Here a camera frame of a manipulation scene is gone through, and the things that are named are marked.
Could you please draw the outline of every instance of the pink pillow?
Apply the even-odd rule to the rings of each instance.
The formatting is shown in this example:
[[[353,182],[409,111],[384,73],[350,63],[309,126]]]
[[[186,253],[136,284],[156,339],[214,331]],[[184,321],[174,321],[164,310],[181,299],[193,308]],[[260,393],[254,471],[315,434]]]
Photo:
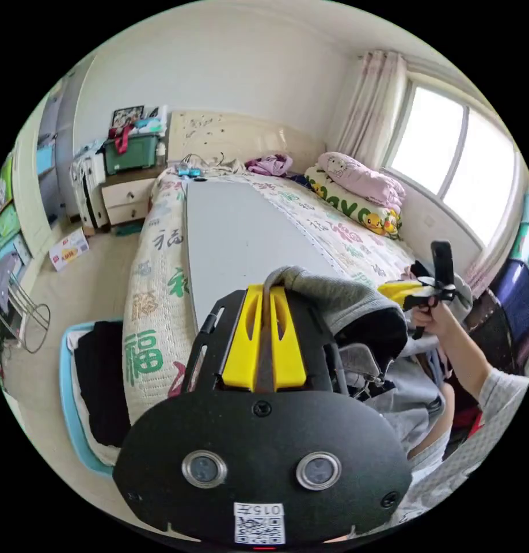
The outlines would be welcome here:
[[[339,186],[378,206],[400,213],[406,192],[402,184],[378,171],[369,169],[352,157],[339,152],[326,152],[318,165]]]

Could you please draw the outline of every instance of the hand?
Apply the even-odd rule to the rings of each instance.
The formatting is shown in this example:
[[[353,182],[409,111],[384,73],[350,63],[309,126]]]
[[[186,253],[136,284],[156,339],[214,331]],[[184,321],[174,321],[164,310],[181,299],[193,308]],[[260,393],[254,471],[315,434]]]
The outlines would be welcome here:
[[[435,299],[429,298],[428,303],[429,308],[416,307],[412,309],[412,322],[416,327],[425,327],[426,332],[442,338],[450,332],[456,319],[448,306],[443,302],[439,302],[436,307],[432,307]]]

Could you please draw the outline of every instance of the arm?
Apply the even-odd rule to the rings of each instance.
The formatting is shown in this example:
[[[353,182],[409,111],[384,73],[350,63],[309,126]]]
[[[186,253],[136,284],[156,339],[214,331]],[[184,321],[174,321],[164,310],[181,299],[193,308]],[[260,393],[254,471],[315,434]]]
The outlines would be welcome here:
[[[462,388],[479,401],[481,389],[494,370],[485,354],[467,335],[448,306],[440,303],[431,313],[415,310],[414,322],[436,334]]]

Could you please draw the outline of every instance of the cardboard box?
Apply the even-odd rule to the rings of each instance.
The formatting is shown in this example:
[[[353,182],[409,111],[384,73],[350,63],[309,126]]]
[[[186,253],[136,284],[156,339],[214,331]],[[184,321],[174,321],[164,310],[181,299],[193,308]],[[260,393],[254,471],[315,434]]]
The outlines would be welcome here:
[[[96,235],[96,230],[92,226],[83,225],[82,230],[84,231],[84,236],[86,238],[91,238]]]
[[[89,250],[82,229],[75,230],[50,249],[51,263],[57,271]]]

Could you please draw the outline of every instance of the curtain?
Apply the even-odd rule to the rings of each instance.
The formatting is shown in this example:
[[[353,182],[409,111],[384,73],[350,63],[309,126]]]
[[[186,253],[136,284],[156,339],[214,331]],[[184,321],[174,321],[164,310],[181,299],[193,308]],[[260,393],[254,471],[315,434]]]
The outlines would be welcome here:
[[[406,62],[397,52],[374,50],[362,56],[355,70],[359,72],[357,83],[349,85],[353,90],[339,117],[342,124],[333,130],[336,137],[331,149],[377,171],[401,109]]]
[[[523,201],[529,188],[529,172],[521,154],[517,159],[516,184],[510,191],[508,209],[500,221],[496,233],[479,258],[470,266],[466,282],[475,298],[478,298],[493,282],[504,266],[516,240],[522,219]]]

